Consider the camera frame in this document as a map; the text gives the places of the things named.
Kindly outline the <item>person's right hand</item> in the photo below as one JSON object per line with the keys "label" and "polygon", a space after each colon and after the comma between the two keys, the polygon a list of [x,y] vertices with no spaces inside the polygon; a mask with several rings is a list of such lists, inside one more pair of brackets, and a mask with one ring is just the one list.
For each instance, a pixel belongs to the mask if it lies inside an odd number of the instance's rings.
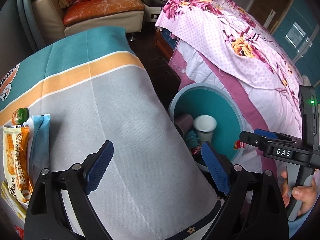
{"label": "person's right hand", "polygon": [[[284,178],[284,182],[281,187],[281,194],[285,206],[288,206],[290,202],[290,197],[288,195],[289,186],[287,184],[287,172],[283,171],[281,177]],[[307,186],[297,186],[292,189],[292,194],[296,200],[302,201],[300,210],[298,211],[298,216],[301,216],[312,209],[317,200],[317,185],[314,179],[311,181],[311,185]]]}

